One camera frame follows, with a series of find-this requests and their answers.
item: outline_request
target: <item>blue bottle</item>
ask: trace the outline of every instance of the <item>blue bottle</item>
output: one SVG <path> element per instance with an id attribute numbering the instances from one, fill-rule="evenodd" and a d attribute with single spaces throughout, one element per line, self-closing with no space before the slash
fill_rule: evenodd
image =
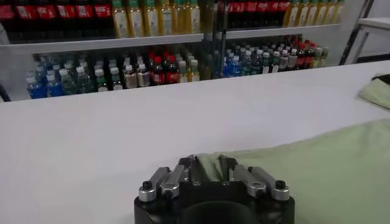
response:
<path id="1" fill-rule="evenodd" d="M 31 99 L 46 98 L 48 96 L 46 88 L 41 83 L 37 82 L 34 72 L 28 72 L 26 80 L 27 90 Z"/>
<path id="2" fill-rule="evenodd" d="M 47 87 L 48 87 L 49 95 L 51 97 L 63 96 L 61 83 L 55 79 L 54 70 L 48 70 L 48 74 L 46 75 L 46 78 L 48 80 Z"/>

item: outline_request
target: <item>white table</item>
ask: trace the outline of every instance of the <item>white table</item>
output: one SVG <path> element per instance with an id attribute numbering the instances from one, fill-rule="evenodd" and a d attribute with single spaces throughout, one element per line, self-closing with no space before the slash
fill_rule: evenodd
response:
<path id="1" fill-rule="evenodd" d="M 286 144 L 389 111 L 356 95 L 390 61 L 0 104 L 0 223 L 133 223 L 157 166 Z"/>

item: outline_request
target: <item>white bottle cap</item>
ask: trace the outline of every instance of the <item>white bottle cap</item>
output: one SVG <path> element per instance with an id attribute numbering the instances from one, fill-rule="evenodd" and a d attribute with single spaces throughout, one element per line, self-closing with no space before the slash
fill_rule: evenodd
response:
<path id="1" fill-rule="evenodd" d="M 96 76 L 103 76 L 104 75 L 103 69 L 99 68 L 99 69 L 95 70 L 95 75 Z"/>
<path id="2" fill-rule="evenodd" d="M 110 68 L 110 72 L 112 75 L 118 75 L 119 69 L 117 67 L 112 67 L 112 68 Z"/>
<path id="3" fill-rule="evenodd" d="M 79 67 L 77 67 L 77 68 L 76 68 L 76 71 L 77 71 L 78 73 L 83 73 L 83 72 L 85 72 L 85 70 L 84 70 L 84 67 L 83 67 L 83 66 L 79 66 Z"/>
<path id="4" fill-rule="evenodd" d="M 60 75 L 61 75 L 61 76 L 68 75 L 68 70 L 65 69 L 65 68 L 61 69 L 61 70 L 60 70 Z"/>

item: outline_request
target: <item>light green cloth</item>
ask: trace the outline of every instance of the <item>light green cloth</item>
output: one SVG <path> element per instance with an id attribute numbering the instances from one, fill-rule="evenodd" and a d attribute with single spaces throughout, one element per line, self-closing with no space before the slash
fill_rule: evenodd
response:
<path id="1" fill-rule="evenodd" d="M 369 102 L 390 109 L 390 86 L 379 79 L 370 82 L 359 95 Z"/>
<path id="2" fill-rule="evenodd" d="M 220 154 L 285 180 L 296 224 L 390 223 L 390 119 L 271 149 L 198 155 L 213 180 Z"/>

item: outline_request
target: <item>store shelf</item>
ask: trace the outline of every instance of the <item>store shelf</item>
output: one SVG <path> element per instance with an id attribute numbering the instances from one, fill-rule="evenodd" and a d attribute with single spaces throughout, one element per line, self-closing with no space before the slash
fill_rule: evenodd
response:
<path id="1" fill-rule="evenodd" d="M 140 37 L 107 40 L 67 41 L 36 44 L 8 44 L 0 46 L 2 54 L 41 54 L 66 51 L 85 51 L 119 47 L 149 46 L 159 44 L 195 43 L 202 41 L 202 33 Z"/>
<path id="2" fill-rule="evenodd" d="M 235 30 L 226 32 L 226 39 L 240 39 L 253 37 L 272 37 L 282 35 L 293 35 L 313 32 L 331 32 L 339 29 L 340 24 L 323 25 L 323 26 L 305 26 L 292 28 L 276 28 L 276 29 L 257 29 L 257 30 Z"/>

